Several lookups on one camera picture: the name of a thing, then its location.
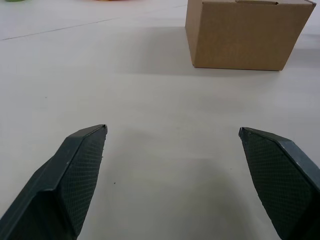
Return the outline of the brown cardboard box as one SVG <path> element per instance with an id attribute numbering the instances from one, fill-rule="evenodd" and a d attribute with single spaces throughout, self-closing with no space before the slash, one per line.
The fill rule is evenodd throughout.
<path id="1" fill-rule="evenodd" d="M 315 7 L 311 0 L 188 0 L 192 65 L 281 71 Z"/>

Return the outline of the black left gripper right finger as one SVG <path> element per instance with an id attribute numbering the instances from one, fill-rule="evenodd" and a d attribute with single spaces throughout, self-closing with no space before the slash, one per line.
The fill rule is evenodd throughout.
<path id="1" fill-rule="evenodd" d="M 290 139 L 241 127 L 257 195 L 281 240 L 320 240 L 320 168 Z"/>

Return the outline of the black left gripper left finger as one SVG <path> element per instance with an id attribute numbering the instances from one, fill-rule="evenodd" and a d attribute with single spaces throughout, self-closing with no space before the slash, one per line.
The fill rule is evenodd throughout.
<path id="1" fill-rule="evenodd" d="M 77 240 L 97 186 L 107 133 L 100 124 L 66 137 L 0 219 L 0 240 Z"/>

